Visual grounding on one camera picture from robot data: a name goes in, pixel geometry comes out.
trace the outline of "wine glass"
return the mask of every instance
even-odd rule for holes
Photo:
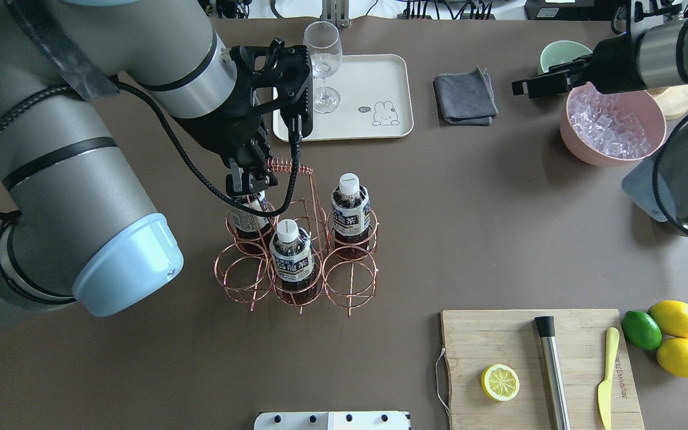
[[[322,79],[322,87],[315,90],[313,109],[319,113],[330,113],[339,107],[341,96],[333,88],[325,86],[325,79],[333,76],[342,64],[342,42],[336,25],[317,21],[304,30],[304,44],[312,58],[313,76]]]

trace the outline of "folded towel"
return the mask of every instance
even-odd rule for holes
[[[497,115],[495,96],[488,74],[441,74],[434,78],[434,91],[445,121],[453,125],[490,125]]]

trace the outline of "lemon slice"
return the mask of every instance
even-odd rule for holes
[[[483,391],[493,400],[511,400],[519,393],[519,377],[508,365],[489,365],[483,372]]]

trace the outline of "wooden cutting board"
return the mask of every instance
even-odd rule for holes
[[[573,430],[603,430],[596,386],[604,379],[606,330],[616,327],[622,334],[617,309],[443,311],[451,430],[555,428],[543,351],[533,324],[542,315],[554,316]],[[483,370],[496,363],[508,365],[519,376],[519,394],[508,402],[490,400],[480,386]],[[643,428],[621,336],[612,379],[612,429]]]

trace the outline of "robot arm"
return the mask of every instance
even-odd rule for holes
[[[567,93],[586,82],[605,94],[688,84],[688,19],[651,28],[632,21],[629,32],[601,41],[593,54],[513,82],[514,95]]]
[[[289,130],[311,132],[306,49],[275,41],[228,51],[191,0],[0,1],[0,117],[84,68],[60,52],[50,63],[40,36],[26,36],[11,18],[13,3],[44,4],[101,75],[126,71],[145,87],[231,168],[230,194],[277,183],[266,164],[263,114],[281,109]],[[260,56],[267,66],[254,70]],[[259,105],[254,94],[263,87],[281,96]],[[165,217],[91,103],[74,92],[33,103],[0,131],[0,179],[20,213],[0,229],[0,330],[75,300],[93,315],[112,315],[182,269]]]
[[[650,27],[644,17],[655,14],[644,12],[639,2],[634,5],[629,32],[601,41],[592,55],[513,82],[514,94],[534,98],[565,93],[587,81],[602,93],[688,84],[688,19]],[[668,220],[688,234],[688,122],[683,124],[653,156],[653,171],[659,175],[649,172],[649,182],[656,184],[655,200]],[[661,194],[669,198],[661,199]]]

